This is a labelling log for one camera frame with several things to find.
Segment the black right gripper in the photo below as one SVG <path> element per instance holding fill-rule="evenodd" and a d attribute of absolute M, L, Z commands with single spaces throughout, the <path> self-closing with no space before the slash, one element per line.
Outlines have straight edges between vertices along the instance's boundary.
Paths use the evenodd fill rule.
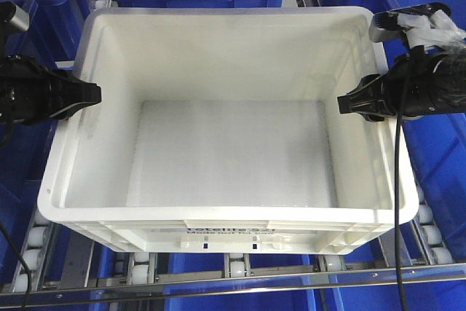
<path fill-rule="evenodd" d="M 465 112 L 465 53 L 434 52 L 399 60 L 385 75 L 363 77 L 337 98 L 340 114 L 356 113 L 383 122 L 399 112 L 405 118 Z"/>

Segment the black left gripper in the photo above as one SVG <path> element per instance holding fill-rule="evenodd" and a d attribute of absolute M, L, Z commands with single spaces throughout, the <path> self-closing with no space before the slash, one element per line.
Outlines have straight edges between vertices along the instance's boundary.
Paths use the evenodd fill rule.
<path fill-rule="evenodd" d="M 100 102 L 100 86 L 77 79 L 71 71 L 51 70 L 27 55 L 10 55 L 1 60 L 2 124 L 70 118 Z"/>

